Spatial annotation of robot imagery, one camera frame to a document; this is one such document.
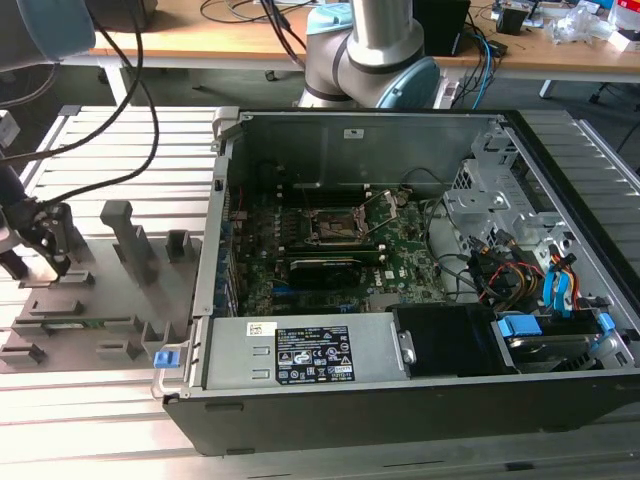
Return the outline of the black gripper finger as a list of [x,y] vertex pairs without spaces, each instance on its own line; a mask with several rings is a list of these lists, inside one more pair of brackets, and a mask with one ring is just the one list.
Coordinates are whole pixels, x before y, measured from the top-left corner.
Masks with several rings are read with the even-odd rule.
[[28,275],[27,265],[13,250],[0,254],[0,264],[13,280],[22,280]]
[[47,261],[57,277],[64,276],[71,265],[70,207],[65,203],[45,207],[42,202],[25,202],[23,213],[19,234],[25,244]]

